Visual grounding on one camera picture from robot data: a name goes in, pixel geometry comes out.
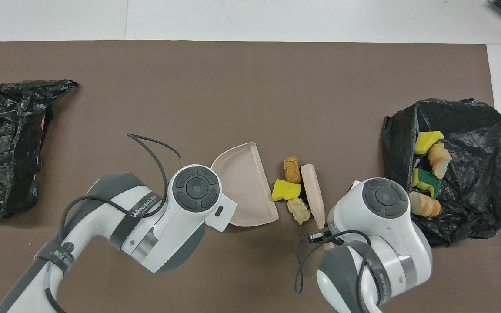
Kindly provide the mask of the beige plastic dustpan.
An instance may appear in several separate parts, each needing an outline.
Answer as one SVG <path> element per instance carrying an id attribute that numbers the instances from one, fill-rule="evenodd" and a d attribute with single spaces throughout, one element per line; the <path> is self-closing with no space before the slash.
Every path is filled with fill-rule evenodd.
<path id="1" fill-rule="evenodd" d="M 262 226 L 280 218 L 256 143 L 224 151 L 212 162 L 211 169 L 219 176 L 224 194 L 237 204 L 232 225 Z"/>

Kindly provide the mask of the orange striped croissant piece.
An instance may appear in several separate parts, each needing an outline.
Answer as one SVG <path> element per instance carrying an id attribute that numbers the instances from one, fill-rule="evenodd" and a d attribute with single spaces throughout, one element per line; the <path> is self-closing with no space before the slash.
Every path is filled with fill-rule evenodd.
<path id="1" fill-rule="evenodd" d="M 451 155 L 442 142 L 435 143 L 428 150 L 428 160 L 432 167 L 432 172 L 438 179 L 443 179 L 447 172 L 448 164 L 451 162 Z"/>

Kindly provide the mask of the brown table mat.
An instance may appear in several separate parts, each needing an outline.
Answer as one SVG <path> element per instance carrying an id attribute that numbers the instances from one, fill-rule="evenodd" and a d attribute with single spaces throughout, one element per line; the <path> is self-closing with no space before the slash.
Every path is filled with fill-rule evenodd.
<path id="1" fill-rule="evenodd" d="M 0 42 L 0 83 L 70 79 L 54 103 L 34 208 L 0 220 L 0 301 L 58 230 L 64 208 L 106 173 L 160 193 L 159 169 L 128 133 L 210 165 L 257 144 L 269 184 L 283 160 L 313 164 L 327 209 L 351 182 L 383 176 L 386 116 L 429 98 L 494 105 L 484 45 L 321 42 Z M 207 228 L 178 269 L 153 274 L 95 237 L 58 288 L 70 313 L 334 313 L 314 275 L 294 293 L 296 224 Z"/>

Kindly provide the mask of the yellow sponge piece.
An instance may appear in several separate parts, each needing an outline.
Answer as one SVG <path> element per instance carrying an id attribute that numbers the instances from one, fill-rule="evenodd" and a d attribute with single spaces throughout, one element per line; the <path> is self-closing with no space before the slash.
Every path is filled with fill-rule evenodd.
<path id="1" fill-rule="evenodd" d="M 414 146 L 415 155 L 425 155 L 438 141 L 444 139 L 441 131 L 419 132 Z"/>
<path id="2" fill-rule="evenodd" d="M 272 190 L 272 200 L 291 200 L 298 198 L 301 193 L 301 185 L 285 180 L 276 180 Z"/>
<path id="3" fill-rule="evenodd" d="M 424 169 L 412 169 L 411 187 L 418 190 L 428 191 L 430 196 L 437 198 L 441 186 L 441 179 L 435 176 L 434 173 L 426 172 Z"/>

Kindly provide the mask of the pale bread chunk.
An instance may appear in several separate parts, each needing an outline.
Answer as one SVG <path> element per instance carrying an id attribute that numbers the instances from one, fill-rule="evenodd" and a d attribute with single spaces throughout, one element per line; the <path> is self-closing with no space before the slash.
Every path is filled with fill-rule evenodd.
<path id="1" fill-rule="evenodd" d="M 299 225 L 310 220 L 311 212 L 308 205 L 301 198 L 293 198 L 287 201 L 287 209 Z"/>
<path id="2" fill-rule="evenodd" d="M 409 193 L 412 214 L 423 218 L 433 218 L 440 213 L 441 206 L 438 200 L 416 191 Z"/>

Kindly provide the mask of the black trash bag bin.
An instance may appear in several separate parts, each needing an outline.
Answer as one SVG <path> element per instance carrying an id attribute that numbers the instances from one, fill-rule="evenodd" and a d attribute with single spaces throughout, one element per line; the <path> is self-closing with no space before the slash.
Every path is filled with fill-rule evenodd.
<path id="1" fill-rule="evenodd" d="M 421 100 L 386 117 L 381 129 L 384 176 L 406 192 L 416 191 L 413 170 L 426 172 L 426 155 L 415 155 L 421 132 L 440 131 L 451 155 L 435 192 L 441 205 L 433 218 L 412 216 L 433 246 L 487 239 L 501 228 L 501 114 L 475 99 Z"/>
<path id="2" fill-rule="evenodd" d="M 40 151 L 54 101 L 77 86 L 72 80 L 0 84 L 0 219 L 37 203 Z"/>

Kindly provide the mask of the brown bread roll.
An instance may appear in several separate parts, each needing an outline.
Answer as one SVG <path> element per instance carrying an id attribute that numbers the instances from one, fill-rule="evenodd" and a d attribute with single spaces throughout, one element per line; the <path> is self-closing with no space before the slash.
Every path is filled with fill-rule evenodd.
<path id="1" fill-rule="evenodd" d="M 297 157 L 289 156 L 284 160 L 285 180 L 290 183 L 301 183 L 300 163 Z"/>

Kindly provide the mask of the beige hand brush black bristles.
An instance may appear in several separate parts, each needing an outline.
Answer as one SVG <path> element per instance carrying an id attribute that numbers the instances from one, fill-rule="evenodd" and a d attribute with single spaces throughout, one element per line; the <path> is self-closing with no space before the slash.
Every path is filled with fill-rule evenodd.
<path id="1" fill-rule="evenodd" d="M 300 172 L 311 214 L 320 230 L 325 227 L 326 214 L 315 168 L 312 164 L 306 164 L 300 167 Z"/>

